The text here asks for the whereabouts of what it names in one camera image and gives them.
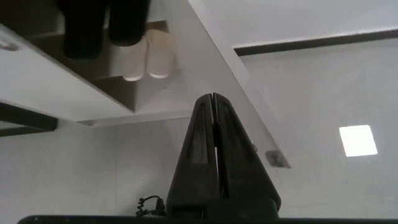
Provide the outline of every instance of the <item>white container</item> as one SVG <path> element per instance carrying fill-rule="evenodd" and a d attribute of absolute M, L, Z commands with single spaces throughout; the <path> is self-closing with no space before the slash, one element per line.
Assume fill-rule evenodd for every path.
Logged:
<path fill-rule="evenodd" d="M 160 30 L 148 30 L 147 72 L 154 78 L 167 78 L 173 70 L 175 52 L 171 35 Z"/>

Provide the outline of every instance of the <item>white wall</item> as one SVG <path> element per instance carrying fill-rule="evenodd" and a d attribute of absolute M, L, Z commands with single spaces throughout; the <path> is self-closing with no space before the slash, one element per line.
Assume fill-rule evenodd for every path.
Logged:
<path fill-rule="evenodd" d="M 393 29 L 395 0 L 202 0 L 234 47 Z"/>
<path fill-rule="evenodd" d="M 393 39 L 241 57 L 292 166 L 271 175 L 281 216 L 398 218 L 397 56 Z M 377 155 L 345 156 L 339 128 L 355 125 Z"/>

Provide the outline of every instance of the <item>wall trim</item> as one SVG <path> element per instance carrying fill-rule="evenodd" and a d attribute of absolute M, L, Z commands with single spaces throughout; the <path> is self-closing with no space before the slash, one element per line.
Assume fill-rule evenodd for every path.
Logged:
<path fill-rule="evenodd" d="M 315 47 L 327 47 L 341 44 L 354 44 L 360 42 L 369 42 L 375 40 L 386 40 L 398 37 L 398 29 L 382 30 L 377 32 L 368 32 L 352 35 L 343 35 L 338 37 L 325 37 L 310 40 L 298 40 L 292 42 L 283 42 L 276 44 L 264 44 L 250 47 L 234 48 L 238 56 L 266 54 L 273 52 L 283 52 L 288 50 L 311 49 Z"/>

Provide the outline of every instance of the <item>black cord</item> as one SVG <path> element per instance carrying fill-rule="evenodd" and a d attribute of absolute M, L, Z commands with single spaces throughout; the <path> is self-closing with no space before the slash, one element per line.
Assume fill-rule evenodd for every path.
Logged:
<path fill-rule="evenodd" d="M 148 209 L 143 210 L 142 208 L 144 207 L 144 203 L 147 200 L 152 199 L 152 198 L 157 198 L 155 210 L 148 210 Z M 136 212 L 137 217 L 143 217 L 144 215 L 148 215 L 148 214 L 158 215 L 158 216 L 166 216 L 164 201 L 157 195 L 152 195 L 147 198 L 140 198 L 138 201 L 137 208 L 138 208 L 138 211 Z"/>

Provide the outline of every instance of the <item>white cabinet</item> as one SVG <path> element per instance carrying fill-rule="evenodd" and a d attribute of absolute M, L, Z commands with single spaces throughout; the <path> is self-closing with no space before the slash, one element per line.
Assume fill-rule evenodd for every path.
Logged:
<path fill-rule="evenodd" d="M 67 60 L 62 50 L 63 17 L 51 4 L 53 1 L 23 1 L 5 3 L 0 9 L 6 11 L 0 13 L 0 22 L 22 36 L 5 26 L 1 28 L 1 38 L 21 49 L 0 53 L 0 100 L 58 118 L 101 126 L 189 117 L 198 97 L 218 92 L 235 102 L 238 112 L 248 118 L 257 116 L 246 98 L 247 87 L 241 87 L 245 81 L 236 80 L 239 76 L 236 74 L 239 69 L 234 68 L 236 62 L 244 66 L 230 46 L 220 52 L 220 47 L 226 48 L 226 42 L 218 34 L 208 32 L 218 28 L 210 22 L 210 17 L 203 24 L 206 9 L 198 7 L 200 2 L 152 1 L 148 28 L 170 32 L 177 65 L 166 79 L 146 75 L 137 82 L 124 81 L 118 74 L 120 55 L 109 43 L 106 30 L 97 59 L 87 63 Z"/>

